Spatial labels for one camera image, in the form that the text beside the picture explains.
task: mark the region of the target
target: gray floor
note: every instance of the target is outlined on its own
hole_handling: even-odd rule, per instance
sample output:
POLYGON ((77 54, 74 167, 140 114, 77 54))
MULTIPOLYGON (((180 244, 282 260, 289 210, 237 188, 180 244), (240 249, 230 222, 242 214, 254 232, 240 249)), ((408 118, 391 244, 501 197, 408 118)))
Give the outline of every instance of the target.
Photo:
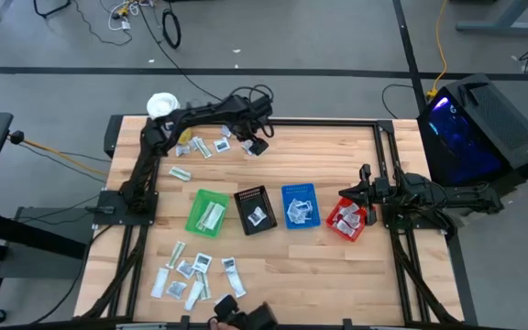
MULTIPOLYGON (((39 2, 46 10, 63 0, 39 2)), ((434 31, 441 3, 402 1, 422 72, 441 70, 434 31)), ((125 40, 121 32, 107 29, 107 13, 99 2, 80 0, 79 4, 102 38, 125 40)), ((528 38, 463 35, 454 30, 459 19, 496 17, 506 4, 454 1, 447 5, 441 34, 451 72, 520 72, 511 55, 526 51, 528 38)), ((184 68, 408 70, 391 1, 213 0, 175 3, 174 8, 183 39, 181 48, 169 54, 184 68)), ((147 18, 158 35, 154 18, 147 18)), ((74 5, 44 21, 34 15, 31 1, 15 0, 0 25, 0 67, 172 67, 149 37, 141 16, 132 17, 131 24, 133 41, 118 48, 89 35, 74 5)), ((389 117, 380 100, 382 88, 389 83, 410 84, 349 77, 192 79, 218 95, 239 85, 266 83, 277 96, 275 116, 389 117)), ((423 81, 425 91, 431 83, 423 81)), ((528 82, 497 85, 528 118, 528 82)), ((103 157, 108 117, 143 113, 149 97, 163 91, 182 101, 209 101, 179 76, 0 74, 0 111, 13 113, 12 130, 23 130, 30 139, 103 157)), ((411 89, 389 89, 386 101, 399 117, 418 114, 411 89)), ((107 170, 105 163, 92 164, 107 170)), ((13 215, 18 206, 71 205, 95 195, 100 187, 99 182, 23 148, 6 145, 0 157, 2 215, 13 215)), ((480 324, 528 329, 528 182, 505 203, 506 211, 473 221, 460 230, 460 238, 480 324)), ((0 308, 10 311, 5 324, 12 325, 48 311, 70 281, 9 280, 4 285, 0 308)), ((75 300, 74 292, 50 320, 67 319, 75 300)))

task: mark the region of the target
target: black basket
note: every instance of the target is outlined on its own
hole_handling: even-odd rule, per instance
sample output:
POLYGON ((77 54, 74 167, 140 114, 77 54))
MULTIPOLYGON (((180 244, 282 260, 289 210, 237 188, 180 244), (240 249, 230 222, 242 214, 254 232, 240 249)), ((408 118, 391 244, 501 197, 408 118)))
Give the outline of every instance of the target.
POLYGON ((278 225, 264 186, 248 189, 243 192, 236 192, 234 193, 234 199, 236 200, 239 219, 242 222, 244 234, 246 234, 246 236, 272 229, 278 225), (254 226, 252 222, 248 220, 248 215, 251 215, 256 207, 262 209, 267 217, 257 226, 254 226))

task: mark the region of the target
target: green basket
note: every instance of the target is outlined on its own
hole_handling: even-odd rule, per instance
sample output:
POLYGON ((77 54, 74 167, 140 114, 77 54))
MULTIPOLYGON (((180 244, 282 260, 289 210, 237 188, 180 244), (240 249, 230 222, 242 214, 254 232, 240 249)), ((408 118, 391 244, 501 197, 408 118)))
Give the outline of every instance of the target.
POLYGON ((221 224, 223 224, 226 217, 227 203, 229 202, 229 195, 219 193, 219 192, 210 192, 205 189, 199 189, 197 192, 197 197, 192 203, 191 213, 189 214, 189 219, 187 220, 187 226, 184 227, 187 231, 191 233, 204 235, 207 237, 215 238, 219 235, 219 229, 221 229, 221 224), (217 225, 213 230, 205 229, 200 230, 197 228, 197 222, 201 219, 201 215, 207 210, 207 206, 210 202, 220 204, 224 207, 224 212, 221 214, 221 218, 217 222, 217 225))

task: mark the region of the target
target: wooden tabletop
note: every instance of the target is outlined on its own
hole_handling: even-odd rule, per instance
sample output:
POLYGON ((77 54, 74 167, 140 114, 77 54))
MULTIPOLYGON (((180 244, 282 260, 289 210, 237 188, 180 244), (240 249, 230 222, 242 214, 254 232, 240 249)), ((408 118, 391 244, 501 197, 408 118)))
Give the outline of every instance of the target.
MULTIPOLYGON (((146 121, 127 116, 121 126, 107 181, 107 189, 118 190, 129 178, 138 156, 139 132, 146 121)), ((423 143, 414 120, 394 120, 395 136, 404 171, 429 175, 423 143)), ((248 156, 239 142, 231 139, 231 150, 217 154, 213 145, 221 138, 220 126, 193 128, 214 155, 204 159, 199 151, 163 159, 157 190, 159 207, 148 242, 137 295, 136 321, 179 322, 189 314, 191 322, 206 322, 214 315, 214 301, 233 293, 221 258, 235 257, 247 294, 238 299, 246 312, 266 301, 279 322, 301 325, 338 325, 351 318, 354 325, 402 325, 389 232, 379 222, 366 227, 355 243, 345 241, 323 221, 339 196, 337 191, 358 183, 358 170, 368 163, 378 172, 374 137, 370 128, 353 126, 276 126, 269 148, 259 157, 248 156), (192 174, 180 181, 168 174, 172 166, 192 174), (313 183, 322 225, 288 230, 284 222, 281 186, 313 183), (265 185, 278 227, 245 236, 233 193, 265 185), (230 195, 230 203, 219 236, 212 239, 184 230, 187 216, 199 189, 230 195), (171 271, 172 281, 189 284, 181 301, 164 294, 150 297, 158 269, 164 267, 177 241, 186 243, 181 258, 193 262, 198 252, 214 257, 207 273, 213 298, 199 301, 191 313, 183 310, 194 277, 186 280, 171 271)), ((389 173, 392 164, 385 144, 389 173)), ((124 228, 115 226, 95 241, 84 272, 75 315, 87 311, 113 279, 124 228)), ((434 294, 455 317, 463 319, 457 286, 446 241, 435 230, 415 231, 423 277, 434 294)), ((410 283, 413 315, 418 317, 414 288, 410 283)), ((125 311, 129 279, 122 290, 120 311, 125 311)))

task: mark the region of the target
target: blue basket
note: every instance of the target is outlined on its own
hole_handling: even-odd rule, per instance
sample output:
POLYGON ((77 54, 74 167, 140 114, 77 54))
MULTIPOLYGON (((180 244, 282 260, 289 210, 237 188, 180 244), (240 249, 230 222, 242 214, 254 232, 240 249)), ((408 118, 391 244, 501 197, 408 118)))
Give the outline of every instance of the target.
POLYGON ((321 218, 319 217, 319 207, 317 207, 317 197, 315 196, 315 188, 312 183, 294 184, 282 186, 282 203, 284 204, 284 222, 289 229, 301 229, 319 226, 321 218), (311 220, 307 220, 304 224, 295 224, 291 222, 287 212, 289 212, 289 205, 292 199, 297 201, 311 201, 313 210, 311 212, 311 220))

